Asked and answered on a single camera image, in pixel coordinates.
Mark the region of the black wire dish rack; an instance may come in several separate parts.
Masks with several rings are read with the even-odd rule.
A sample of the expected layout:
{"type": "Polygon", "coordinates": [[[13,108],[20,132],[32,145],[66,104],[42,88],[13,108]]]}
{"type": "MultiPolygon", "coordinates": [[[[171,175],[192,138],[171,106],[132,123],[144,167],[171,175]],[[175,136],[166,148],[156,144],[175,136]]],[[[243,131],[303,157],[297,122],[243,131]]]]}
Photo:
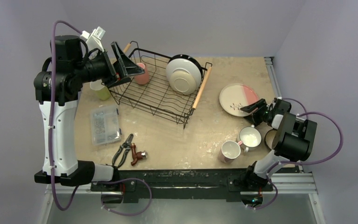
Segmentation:
{"type": "Polygon", "coordinates": [[[165,76],[165,69],[171,60],[154,51],[142,49],[136,41],[131,41],[124,48],[124,53],[134,63],[144,63],[149,71],[149,82],[144,85],[134,80],[110,88],[110,93],[117,104],[125,104],[162,117],[185,127],[196,110],[212,70],[212,63],[206,62],[201,67],[202,79],[195,92],[184,95],[175,92],[165,76]]]}

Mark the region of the cream floral small plate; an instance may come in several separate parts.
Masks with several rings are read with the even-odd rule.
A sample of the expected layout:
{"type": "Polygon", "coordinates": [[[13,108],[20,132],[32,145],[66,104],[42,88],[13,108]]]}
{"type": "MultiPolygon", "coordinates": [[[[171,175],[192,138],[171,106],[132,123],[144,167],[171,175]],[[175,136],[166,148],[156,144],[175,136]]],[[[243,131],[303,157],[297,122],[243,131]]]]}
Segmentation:
{"type": "Polygon", "coordinates": [[[184,71],[173,72],[168,77],[168,81],[174,91],[183,95],[192,94],[197,87],[194,77],[184,71]]]}

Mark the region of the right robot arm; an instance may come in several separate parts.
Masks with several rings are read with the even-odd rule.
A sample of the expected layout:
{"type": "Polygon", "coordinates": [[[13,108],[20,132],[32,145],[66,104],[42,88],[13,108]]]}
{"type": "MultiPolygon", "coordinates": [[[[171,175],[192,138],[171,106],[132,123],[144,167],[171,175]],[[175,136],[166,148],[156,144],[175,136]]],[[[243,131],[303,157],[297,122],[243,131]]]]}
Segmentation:
{"type": "Polygon", "coordinates": [[[249,190],[265,187],[273,173],[290,162],[306,161],[312,152],[317,131],[317,123],[301,119],[290,113],[291,103],[275,98],[267,104],[265,99],[248,106],[241,111],[250,124],[258,126],[262,122],[276,130],[271,151],[261,160],[248,166],[243,184],[249,190]]]}

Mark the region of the red rimmed plate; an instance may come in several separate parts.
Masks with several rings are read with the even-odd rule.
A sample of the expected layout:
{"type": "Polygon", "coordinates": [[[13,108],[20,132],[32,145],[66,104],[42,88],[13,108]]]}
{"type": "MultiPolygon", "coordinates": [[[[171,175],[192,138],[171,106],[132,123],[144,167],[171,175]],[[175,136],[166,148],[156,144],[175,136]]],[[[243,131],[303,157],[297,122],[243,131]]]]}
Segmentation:
{"type": "Polygon", "coordinates": [[[170,62],[171,60],[177,59],[177,58],[188,59],[188,60],[192,61],[193,63],[195,63],[195,64],[198,66],[198,68],[200,69],[201,75],[202,75],[202,78],[203,78],[202,67],[201,67],[200,63],[199,63],[195,58],[193,58],[193,57],[191,57],[191,56],[189,56],[189,55],[179,54],[179,55],[175,55],[175,56],[171,57],[170,60],[169,60],[169,62],[170,62]]]}

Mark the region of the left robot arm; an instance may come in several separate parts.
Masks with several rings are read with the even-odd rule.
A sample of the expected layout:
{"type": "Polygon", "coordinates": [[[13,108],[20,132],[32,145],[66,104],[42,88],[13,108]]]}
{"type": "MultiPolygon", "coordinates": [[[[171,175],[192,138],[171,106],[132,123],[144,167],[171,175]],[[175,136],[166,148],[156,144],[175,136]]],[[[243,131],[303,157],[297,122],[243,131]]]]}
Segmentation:
{"type": "Polygon", "coordinates": [[[36,183],[76,187],[102,182],[109,191],[119,188],[117,168],[78,160],[74,140],[78,94],[85,83],[101,80],[111,88],[144,73],[116,42],[111,46],[114,63],[104,49],[90,58],[86,41],[76,35],[59,35],[50,43],[52,56],[34,79],[45,134],[45,159],[42,170],[34,175],[36,183]]]}

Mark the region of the pink rimmed large plate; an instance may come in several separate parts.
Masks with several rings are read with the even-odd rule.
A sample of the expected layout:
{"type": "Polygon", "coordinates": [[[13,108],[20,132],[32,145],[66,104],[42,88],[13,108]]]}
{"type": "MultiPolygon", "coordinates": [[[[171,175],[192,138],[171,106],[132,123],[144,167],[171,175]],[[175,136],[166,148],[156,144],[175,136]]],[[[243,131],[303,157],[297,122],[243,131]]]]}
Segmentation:
{"type": "Polygon", "coordinates": [[[241,108],[251,105],[259,100],[256,92],[244,84],[229,84],[224,87],[219,95],[221,107],[230,115],[236,117],[248,116],[241,108]]]}

